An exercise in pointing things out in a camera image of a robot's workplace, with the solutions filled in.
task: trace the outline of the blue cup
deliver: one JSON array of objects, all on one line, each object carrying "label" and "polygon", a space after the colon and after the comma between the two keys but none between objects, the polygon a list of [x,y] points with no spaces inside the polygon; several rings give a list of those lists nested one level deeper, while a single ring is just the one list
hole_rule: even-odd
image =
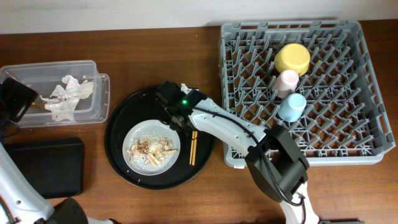
[{"label": "blue cup", "polygon": [[293,93],[280,104],[278,115],[284,121],[294,122],[301,117],[306,104],[304,96]]}]

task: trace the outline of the plastic dish rack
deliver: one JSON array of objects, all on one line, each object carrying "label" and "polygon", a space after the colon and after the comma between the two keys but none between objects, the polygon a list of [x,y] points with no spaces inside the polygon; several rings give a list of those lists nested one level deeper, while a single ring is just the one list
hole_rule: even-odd
[{"label": "plastic dish rack", "polygon": [[[307,99],[307,106],[294,123],[277,117],[281,99],[271,90],[279,74],[275,55],[288,43],[306,46],[311,55],[310,68],[295,91]],[[313,166],[375,164],[395,146],[356,21],[224,24],[220,78],[224,109],[267,128],[282,125]],[[227,144],[224,159],[234,168],[246,165]]]}]

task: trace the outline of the white napkin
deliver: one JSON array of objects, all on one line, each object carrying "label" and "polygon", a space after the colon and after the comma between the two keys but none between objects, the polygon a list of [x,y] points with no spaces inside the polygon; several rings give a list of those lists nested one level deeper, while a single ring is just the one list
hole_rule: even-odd
[{"label": "white napkin", "polygon": [[[40,95],[40,98],[46,102],[44,104],[46,110],[53,113],[74,111],[80,99],[85,99],[93,93],[93,82],[85,80],[82,84],[79,84],[79,81],[71,75],[63,77],[62,82],[67,84],[67,87],[64,89],[61,85],[57,85],[50,95],[50,97],[54,96],[55,98],[43,98]],[[74,121],[75,117],[73,113],[62,113],[53,114],[52,119],[54,121],[62,121],[63,119]]]}]

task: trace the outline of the cup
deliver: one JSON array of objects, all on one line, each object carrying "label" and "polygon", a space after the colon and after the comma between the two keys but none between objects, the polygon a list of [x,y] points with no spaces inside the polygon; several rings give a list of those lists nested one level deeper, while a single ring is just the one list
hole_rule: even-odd
[{"label": "cup", "polygon": [[275,80],[272,91],[277,90],[279,98],[286,98],[290,91],[296,89],[299,82],[299,75],[293,70],[284,70]]},{"label": "cup", "polygon": [[298,75],[304,75],[310,66],[310,52],[301,44],[287,44],[275,56],[275,68],[282,72],[294,70]]},{"label": "cup", "polygon": [[278,115],[287,122],[297,121],[301,117],[306,104],[307,101],[304,96],[293,93],[280,104]]}]

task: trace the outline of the wooden chopstick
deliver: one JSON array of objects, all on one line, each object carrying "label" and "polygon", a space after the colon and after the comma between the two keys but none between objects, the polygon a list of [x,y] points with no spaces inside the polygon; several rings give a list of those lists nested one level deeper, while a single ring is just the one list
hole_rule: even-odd
[{"label": "wooden chopstick", "polygon": [[197,151],[197,136],[198,132],[197,131],[192,131],[192,140],[191,140],[191,154],[189,157],[189,164],[190,165],[195,165],[195,154]]}]

